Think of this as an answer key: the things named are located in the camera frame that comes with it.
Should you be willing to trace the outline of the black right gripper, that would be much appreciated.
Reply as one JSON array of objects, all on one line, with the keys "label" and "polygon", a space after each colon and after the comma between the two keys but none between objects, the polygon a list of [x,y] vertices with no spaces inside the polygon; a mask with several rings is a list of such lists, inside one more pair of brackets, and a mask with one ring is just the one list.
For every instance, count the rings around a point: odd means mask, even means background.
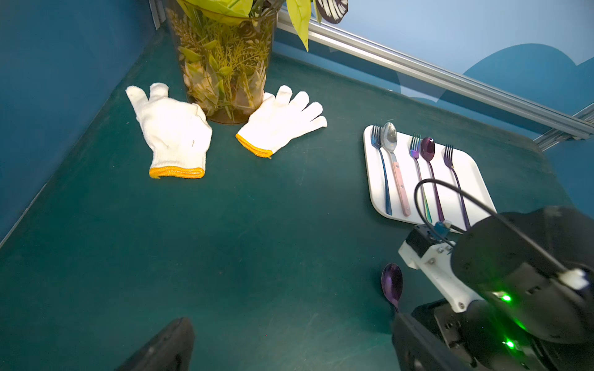
[{"label": "black right gripper", "polygon": [[434,301],[417,307],[412,317],[470,369],[510,369],[506,322],[485,301],[474,301],[460,313],[445,300]]}]

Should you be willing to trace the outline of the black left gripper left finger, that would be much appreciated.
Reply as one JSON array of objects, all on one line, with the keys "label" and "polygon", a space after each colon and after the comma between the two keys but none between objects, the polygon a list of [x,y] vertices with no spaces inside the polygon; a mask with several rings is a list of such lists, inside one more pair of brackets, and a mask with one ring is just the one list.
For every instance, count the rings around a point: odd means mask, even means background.
[{"label": "black left gripper left finger", "polygon": [[190,319],[176,318],[125,360],[117,371],[188,370],[194,341]]}]

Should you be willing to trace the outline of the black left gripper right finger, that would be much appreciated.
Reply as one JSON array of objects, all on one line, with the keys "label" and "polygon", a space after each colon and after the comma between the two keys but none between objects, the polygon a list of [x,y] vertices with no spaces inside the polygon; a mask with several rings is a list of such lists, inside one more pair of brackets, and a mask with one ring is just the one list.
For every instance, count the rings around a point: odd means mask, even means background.
[{"label": "black left gripper right finger", "polygon": [[470,370],[411,315],[394,315],[392,344],[400,370]]}]

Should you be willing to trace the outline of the purple metal spoon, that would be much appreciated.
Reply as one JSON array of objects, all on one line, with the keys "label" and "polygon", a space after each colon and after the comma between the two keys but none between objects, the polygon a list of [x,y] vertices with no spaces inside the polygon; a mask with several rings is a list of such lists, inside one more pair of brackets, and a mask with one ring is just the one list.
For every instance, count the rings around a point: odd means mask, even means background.
[{"label": "purple metal spoon", "polygon": [[381,274],[381,289],[386,300],[399,312],[399,301],[403,293],[403,274],[395,263],[388,264]]}]

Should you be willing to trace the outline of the rainbow iridescent fork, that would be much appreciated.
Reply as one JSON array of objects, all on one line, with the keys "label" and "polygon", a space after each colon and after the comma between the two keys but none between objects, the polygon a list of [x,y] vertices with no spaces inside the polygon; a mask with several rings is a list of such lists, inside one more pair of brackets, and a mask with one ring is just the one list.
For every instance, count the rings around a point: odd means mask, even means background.
[{"label": "rainbow iridescent fork", "polygon": [[[416,172],[417,172],[417,177],[418,177],[418,181],[422,181],[422,173],[420,170],[420,166],[419,166],[419,157],[420,157],[420,144],[421,144],[421,139],[419,136],[417,136],[417,134],[413,134],[411,136],[411,141],[409,143],[409,155],[413,158],[414,162],[415,162],[415,168],[416,168]],[[428,202],[426,199],[426,194],[425,194],[425,189],[423,187],[421,187],[421,194],[422,194],[422,202],[423,202],[423,206],[424,206],[424,215],[425,218],[427,219],[428,222],[432,222],[432,216],[430,213],[430,208],[428,206]]]}]

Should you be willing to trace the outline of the silver spoon pink handle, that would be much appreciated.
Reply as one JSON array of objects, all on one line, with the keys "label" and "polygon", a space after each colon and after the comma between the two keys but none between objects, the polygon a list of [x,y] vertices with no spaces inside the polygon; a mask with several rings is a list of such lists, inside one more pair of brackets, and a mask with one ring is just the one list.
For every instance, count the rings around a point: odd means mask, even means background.
[{"label": "silver spoon pink handle", "polygon": [[391,168],[394,176],[394,182],[397,187],[398,197],[404,216],[411,216],[410,204],[406,193],[405,184],[402,179],[402,172],[398,163],[395,150],[398,145],[398,133],[393,123],[387,122],[381,129],[381,146],[388,153],[391,162]]}]

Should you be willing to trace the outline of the blue metal fork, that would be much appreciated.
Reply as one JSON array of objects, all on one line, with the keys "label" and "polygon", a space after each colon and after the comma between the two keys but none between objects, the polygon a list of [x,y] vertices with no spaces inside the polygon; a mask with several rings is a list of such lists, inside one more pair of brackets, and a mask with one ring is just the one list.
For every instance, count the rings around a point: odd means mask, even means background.
[{"label": "blue metal fork", "polygon": [[391,195],[388,185],[388,176],[387,170],[385,165],[384,156],[381,150],[381,128],[378,125],[373,125],[371,129],[371,145],[377,150],[381,164],[382,164],[382,171],[383,171],[383,179],[384,179],[384,192],[385,192],[385,212],[388,216],[392,215],[392,206],[391,206]]}]

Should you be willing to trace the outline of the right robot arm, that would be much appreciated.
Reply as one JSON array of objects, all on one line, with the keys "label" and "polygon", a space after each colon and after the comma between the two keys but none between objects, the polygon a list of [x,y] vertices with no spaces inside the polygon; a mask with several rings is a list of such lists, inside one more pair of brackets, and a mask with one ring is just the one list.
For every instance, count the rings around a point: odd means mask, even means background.
[{"label": "right robot arm", "polygon": [[418,225],[399,254],[442,294],[410,318],[406,369],[593,368],[593,221],[580,211],[490,216],[454,244]]}]

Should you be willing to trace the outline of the white glove left of vase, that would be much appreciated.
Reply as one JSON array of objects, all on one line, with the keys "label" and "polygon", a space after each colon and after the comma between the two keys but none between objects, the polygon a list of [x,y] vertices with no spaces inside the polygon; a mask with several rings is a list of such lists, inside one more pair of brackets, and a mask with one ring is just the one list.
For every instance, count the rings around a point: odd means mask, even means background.
[{"label": "white glove left of vase", "polygon": [[175,100],[169,91],[164,83],[153,83],[148,94],[137,86],[125,89],[153,152],[148,174],[153,179],[201,179],[213,130],[199,105]]}]

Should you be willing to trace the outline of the white glove of vase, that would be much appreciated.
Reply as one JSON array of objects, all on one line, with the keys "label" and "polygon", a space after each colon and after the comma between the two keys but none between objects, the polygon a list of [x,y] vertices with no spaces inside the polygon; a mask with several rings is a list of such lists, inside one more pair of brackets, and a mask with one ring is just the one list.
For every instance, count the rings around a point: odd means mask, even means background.
[{"label": "white glove of vase", "polygon": [[261,106],[236,134],[239,143],[255,156],[270,159],[293,139],[326,128],[323,106],[309,94],[297,94],[282,85],[276,94],[266,93]]},{"label": "white glove of vase", "polygon": [[125,89],[153,152],[148,174],[153,179],[201,179],[213,130],[199,105],[175,100],[169,91],[164,83],[153,83],[148,94],[137,86]]}]

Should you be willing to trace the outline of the white glove right of vase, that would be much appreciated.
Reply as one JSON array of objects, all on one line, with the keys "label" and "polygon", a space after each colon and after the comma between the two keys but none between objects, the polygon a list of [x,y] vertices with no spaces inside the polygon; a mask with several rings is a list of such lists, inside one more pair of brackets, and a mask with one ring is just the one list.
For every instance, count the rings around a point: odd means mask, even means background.
[{"label": "white glove right of vase", "polygon": [[297,94],[282,85],[276,94],[266,93],[261,106],[236,134],[239,143],[255,156],[270,159],[293,139],[326,128],[323,106],[309,94]]}]

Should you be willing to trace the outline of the glass vase with plants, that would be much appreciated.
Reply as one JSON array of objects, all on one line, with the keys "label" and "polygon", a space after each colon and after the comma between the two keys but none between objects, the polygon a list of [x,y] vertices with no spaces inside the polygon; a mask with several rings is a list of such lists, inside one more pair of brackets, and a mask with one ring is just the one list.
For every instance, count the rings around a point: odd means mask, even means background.
[{"label": "glass vase with plants", "polygon": [[311,19],[338,24],[349,9],[347,0],[166,3],[187,97],[208,119],[243,124],[260,107],[282,7],[304,46]]}]

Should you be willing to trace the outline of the right aluminium side rail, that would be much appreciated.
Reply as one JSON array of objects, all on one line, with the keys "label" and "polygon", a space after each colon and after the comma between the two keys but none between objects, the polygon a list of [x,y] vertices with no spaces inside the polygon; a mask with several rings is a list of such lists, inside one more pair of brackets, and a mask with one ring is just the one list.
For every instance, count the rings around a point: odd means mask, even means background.
[{"label": "right aluminium side rail", "polygon": [[593,104],[590,104],[572,116],[572,122],[562,123],[540,135],[534,140],[541,151],[547,151],[567,140],[589,139],[593,136]]}]

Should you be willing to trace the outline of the aluminium back rail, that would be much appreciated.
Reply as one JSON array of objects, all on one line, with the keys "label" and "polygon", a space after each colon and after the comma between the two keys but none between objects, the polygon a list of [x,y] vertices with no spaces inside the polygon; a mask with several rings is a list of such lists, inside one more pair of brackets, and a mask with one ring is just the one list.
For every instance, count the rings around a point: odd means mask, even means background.
[{"label": "aluminium back rail", "polygon": [[569,124],[593,104],[593,61],[574,63],[546,45],[507,47],[457,74],[316,22],[306,52],[287,12],[278,27],[280,54],[529,137]]}]

